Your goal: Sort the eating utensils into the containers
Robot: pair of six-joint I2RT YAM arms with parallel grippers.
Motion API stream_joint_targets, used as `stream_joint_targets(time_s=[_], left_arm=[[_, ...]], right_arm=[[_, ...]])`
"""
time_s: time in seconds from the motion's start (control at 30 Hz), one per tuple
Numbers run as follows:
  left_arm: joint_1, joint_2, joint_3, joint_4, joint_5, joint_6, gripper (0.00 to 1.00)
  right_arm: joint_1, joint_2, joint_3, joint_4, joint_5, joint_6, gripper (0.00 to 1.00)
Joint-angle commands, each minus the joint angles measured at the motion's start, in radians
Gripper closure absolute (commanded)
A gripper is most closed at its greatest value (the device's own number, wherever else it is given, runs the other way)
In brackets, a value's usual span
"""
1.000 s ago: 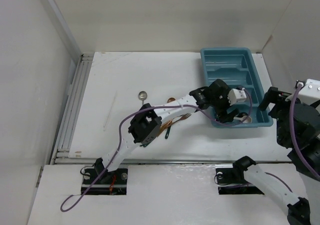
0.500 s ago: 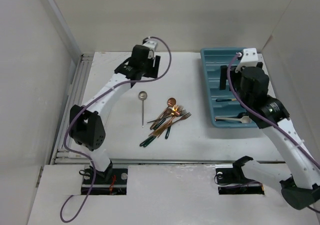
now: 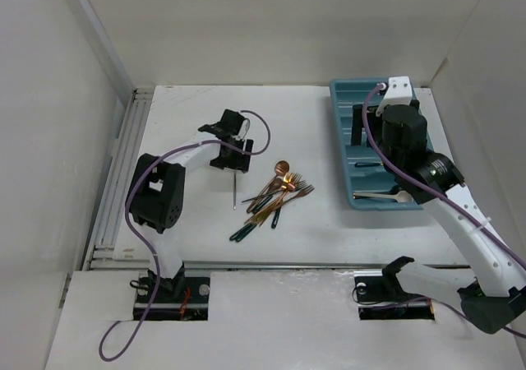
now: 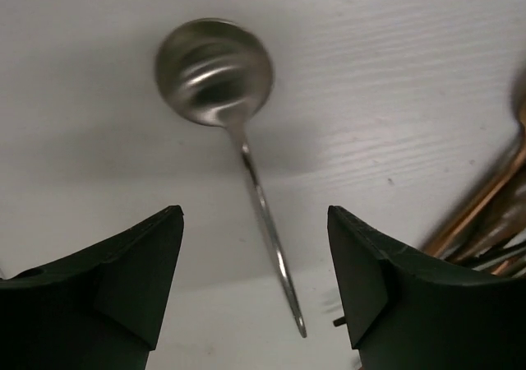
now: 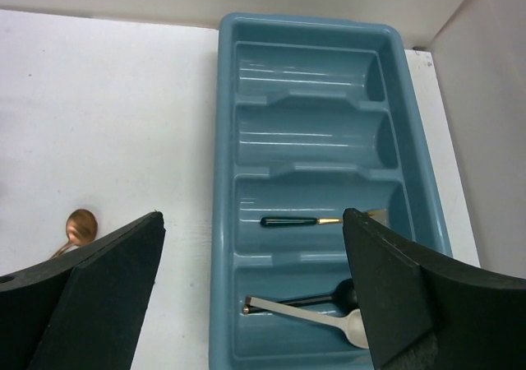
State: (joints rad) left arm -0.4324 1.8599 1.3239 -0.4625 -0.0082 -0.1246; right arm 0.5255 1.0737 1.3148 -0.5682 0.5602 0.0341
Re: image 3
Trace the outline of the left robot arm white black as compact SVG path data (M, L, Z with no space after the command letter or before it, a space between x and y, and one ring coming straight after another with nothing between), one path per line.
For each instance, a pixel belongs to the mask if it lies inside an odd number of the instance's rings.
M240 173L249 171L256 154L253 141L244 136L250 126L247 114L226 109L216 123L206 123L181 146L162 155L142 154L136 162L124 218L127 227L150 253L150 269L140 289L165 301L179 299L184 290L184 261L176 239L165 232L182 215L186 178L210 166Z

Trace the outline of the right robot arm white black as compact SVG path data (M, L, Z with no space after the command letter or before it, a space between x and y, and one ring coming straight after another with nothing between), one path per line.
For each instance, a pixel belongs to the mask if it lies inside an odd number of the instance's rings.
M427 120L414 103L353 109L387 173L447 233L469 271L425 266L401 256L384 266L372 292L382 302L426 297L495 334L525 312L525 261L492 228L450 158L427 144Z

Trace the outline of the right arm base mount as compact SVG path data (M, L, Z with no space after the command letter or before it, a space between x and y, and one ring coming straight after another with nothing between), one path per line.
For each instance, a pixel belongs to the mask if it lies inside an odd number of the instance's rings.
M413 262L411 257L399 257L381 269L354 272L351 296L361 321L435 320L431 301L404 292L396 279L402 267Z

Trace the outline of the black spoon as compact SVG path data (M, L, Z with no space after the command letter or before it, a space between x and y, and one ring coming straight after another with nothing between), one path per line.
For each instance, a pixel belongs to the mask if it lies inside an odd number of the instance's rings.
M401 187L396 185L389 190L389 194L397 194L401 190Z

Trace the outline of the white plastic spoon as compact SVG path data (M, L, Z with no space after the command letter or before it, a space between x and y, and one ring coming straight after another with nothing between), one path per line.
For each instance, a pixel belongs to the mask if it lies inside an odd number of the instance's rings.
M413 202L413 197L406 191L398 191L396 193L379 193L379 192L355 192L353 194L355 198L377 198L393 200L398 203L410 203Z

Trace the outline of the copper spoon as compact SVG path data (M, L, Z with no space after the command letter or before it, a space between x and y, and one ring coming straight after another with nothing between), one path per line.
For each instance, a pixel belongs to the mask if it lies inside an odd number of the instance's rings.
M281 160L275 165L275 176L268 182L268 184L260 191L260 193L253 199L247 208L247 213L252 212L253 209L258 205L261 197L264 197L268 193L276 190L281 186L284 176L289 172L290 165L286 160Z

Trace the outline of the silver round spoon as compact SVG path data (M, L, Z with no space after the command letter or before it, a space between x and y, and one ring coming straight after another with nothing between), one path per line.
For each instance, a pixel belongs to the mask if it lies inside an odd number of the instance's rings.
M233 209L237 209L237 199L238 199L238 173L233 171Z

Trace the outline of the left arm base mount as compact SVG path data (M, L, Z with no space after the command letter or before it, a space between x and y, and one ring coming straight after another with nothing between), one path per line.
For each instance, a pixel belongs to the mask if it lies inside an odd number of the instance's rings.
M133 320L139 321L150 301L155 286L152 273L132 280L130 286L136 291L132 310ZM209 313L210 277L186 276L179 273L172 280L161 280L147 321L207 321Z

